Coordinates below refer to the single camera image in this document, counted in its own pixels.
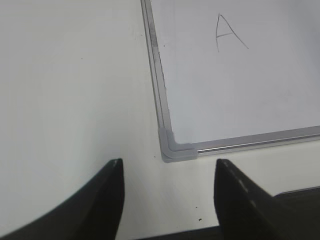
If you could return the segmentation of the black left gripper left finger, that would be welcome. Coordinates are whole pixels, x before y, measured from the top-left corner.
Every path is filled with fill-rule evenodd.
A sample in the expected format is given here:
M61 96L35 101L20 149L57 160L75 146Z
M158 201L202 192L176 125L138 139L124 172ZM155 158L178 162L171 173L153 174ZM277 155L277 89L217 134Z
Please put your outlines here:
M114 240L124 202L124 164L118 158L56 208L2 239Z

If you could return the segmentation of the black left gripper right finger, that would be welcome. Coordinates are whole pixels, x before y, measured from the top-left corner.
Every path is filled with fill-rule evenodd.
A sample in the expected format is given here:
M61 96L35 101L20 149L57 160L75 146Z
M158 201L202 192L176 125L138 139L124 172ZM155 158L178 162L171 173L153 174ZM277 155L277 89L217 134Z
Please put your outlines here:
M216 161L213 201L223 239L283 238L275 219L280 202L228 159Z

